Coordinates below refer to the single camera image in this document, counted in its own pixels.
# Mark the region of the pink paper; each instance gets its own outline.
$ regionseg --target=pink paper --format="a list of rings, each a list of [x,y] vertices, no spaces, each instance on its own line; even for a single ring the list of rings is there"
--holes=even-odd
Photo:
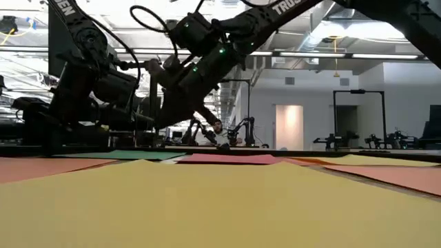
[[[0,183],[73,172],[114,161],[82,158],[0,158]]]
[[[325,167],[441,196],[441,167],[361,167],[347,165],[326,165]]]
[[[215,154],[193,154],[178,163],[209,163],[209,164],[237,164],[237,165],[271,165],[281,162],[282,159],[271,155],[230,156]]]

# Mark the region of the colored paper sheet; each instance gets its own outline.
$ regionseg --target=colored paper sheet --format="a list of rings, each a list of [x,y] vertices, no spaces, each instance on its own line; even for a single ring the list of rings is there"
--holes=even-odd
[[[166,160],[185,155],[184,152],[144,152],[130,150],[114,150],[113,152],[93,152],[84,154],[64,154],[57,155],[68,158],[110,158],[110,159],[147,159],[147,160]]]
[[[0,158],[0,183],[72,172],[114,161],[109,159]]]
[[[287,163],[134,161],[0,185],[0,247],[441,247],[441,203]]]
[[[339,165],[327,165],[325,167],[441,196],[441,168],[439,167],[361,167]]]
[[[208,164],[235,164],[235,165],[272,165],[279,163],[280,158],[272,155],[255,156],[230,156],[215,154],[193,154],[188,158],[180,160],[178,163],[208,163]]]
[[[324,162],[323,165],[395,165],[395,166],[436,166],[438,163],[422,162],[422,161],[408,161],[405,159],[395,158],[378,158],[372,156],[360,156],[360,155],[346,155],[339,158],[325,158],[325,157],[302,157],[294,159],[307,161],[311,163]]]

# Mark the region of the green paper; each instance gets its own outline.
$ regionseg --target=green paper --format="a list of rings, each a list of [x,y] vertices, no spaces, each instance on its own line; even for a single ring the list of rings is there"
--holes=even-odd
[[[147,160],[167,160],[183,156],[185,152],[144,152],[130,150],[114,150],[113,152],[92,152],[83,154],[64,154],[57,155],[66,158],[108,158],[108,159],[147,159]]]

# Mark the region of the man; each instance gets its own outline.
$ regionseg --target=man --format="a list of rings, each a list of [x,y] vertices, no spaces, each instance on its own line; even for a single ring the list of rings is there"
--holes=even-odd
[[[216,142],[217,145],[224,145],[224,144],[229,144],[230,146],[235,146],[237,144],[241,144],[242,143],[242,139],[241,138],[237,138],[236,142],[231,142],[228,139],[228,130],[224,130],[223,129],[223,124],[222,121],[217,119],[214,122],[214,125],[212,126],[214,133],[216,134]]]

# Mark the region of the yellow paper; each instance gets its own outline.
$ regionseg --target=yellow paper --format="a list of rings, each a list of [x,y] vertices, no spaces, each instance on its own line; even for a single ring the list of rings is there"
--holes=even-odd
[[[0,247],[441,247],[441,203],[281,163],[135,161],[0,185]]]
[[[318,159],[324,162],[334,163],[337,165],[396,165],[396,166],[415,166],[415,167],[439,165],[439,163],[408,161],[405,159],[395,159],[395,158],[378,158],[372,156],[360,156],[353,154],[339,158],[325,158],[325,157],[301,157],[301,158]]]

